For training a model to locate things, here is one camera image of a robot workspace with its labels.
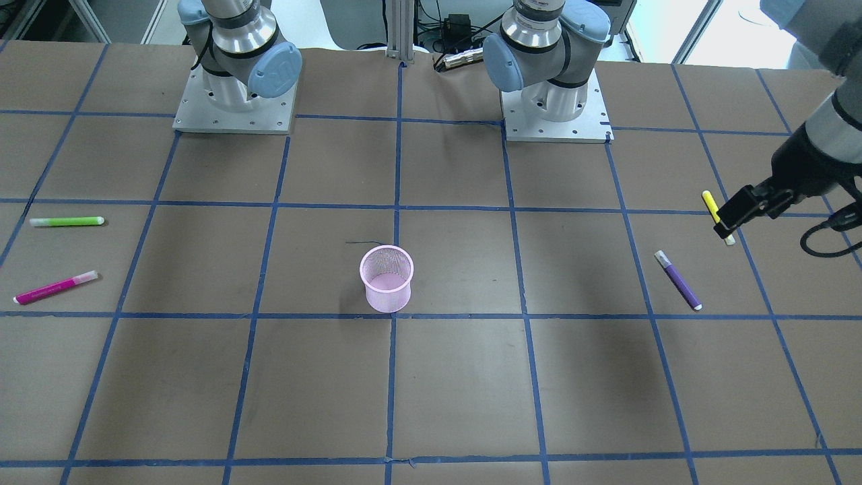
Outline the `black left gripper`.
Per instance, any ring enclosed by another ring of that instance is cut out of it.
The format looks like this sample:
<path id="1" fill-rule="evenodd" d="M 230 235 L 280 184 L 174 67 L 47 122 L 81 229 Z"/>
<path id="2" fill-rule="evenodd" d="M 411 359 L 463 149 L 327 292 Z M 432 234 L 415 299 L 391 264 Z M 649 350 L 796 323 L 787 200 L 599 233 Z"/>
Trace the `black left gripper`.
<path id="1" fill-rule="evenodd" d="M 807 123 L 801 124 L 772 157 L 772 176 L 764 181 L 766 185 L 745 185 L 717 210 L 714 232 L 727 238 L 752 218 L 776 219 L 789 206 L 838 185 L 860 208 L 860 190 L 853 181 L 859 175 L 860 159 L 852 162 L 848 156 L 829 154 L 812 141 Z"/>

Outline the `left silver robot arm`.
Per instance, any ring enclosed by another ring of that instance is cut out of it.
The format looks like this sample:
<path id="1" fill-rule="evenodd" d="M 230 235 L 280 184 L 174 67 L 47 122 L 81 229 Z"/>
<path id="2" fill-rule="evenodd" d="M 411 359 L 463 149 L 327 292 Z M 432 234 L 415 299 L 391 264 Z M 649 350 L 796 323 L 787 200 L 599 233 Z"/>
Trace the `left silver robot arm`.
<path id="1" fill-rule="evenodd" d="M 835 187 L 854 200 L 822 227 L 854 229 L 860 225 L 860 2 L 762 1 L 760 9 L 843 83 L 773 154 L 772 175 L 745 185 L 718 209 L 715 233 L 725 238 L 752 218 L 778 218 Z M 517 1 L 498 33 L 484 40 L 484 64 L 502 92 L 541 83 L 579 89 L 607 37 L 609 18 L 593 3 Z"/>

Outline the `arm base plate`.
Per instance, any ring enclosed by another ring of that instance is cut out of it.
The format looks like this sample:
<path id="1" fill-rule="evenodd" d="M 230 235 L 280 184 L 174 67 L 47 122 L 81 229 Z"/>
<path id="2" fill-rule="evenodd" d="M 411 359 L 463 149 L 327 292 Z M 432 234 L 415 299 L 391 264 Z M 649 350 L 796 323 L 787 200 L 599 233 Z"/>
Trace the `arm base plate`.
<path id="1" fill-rule="evenodd" d="M 550 81 L 521 91 L 501 92 L 509 141 L 605 143 L 615 139 L 597 72 L 584 85 Z"/>
<path id="2" fill-rule="evenodd" d="M 263 98 L 224 71 L 210 71 L 203 61 L 190 70 L 173 129 L 196 134 L 289 135 L 299 81 L 277 98 Z"/>

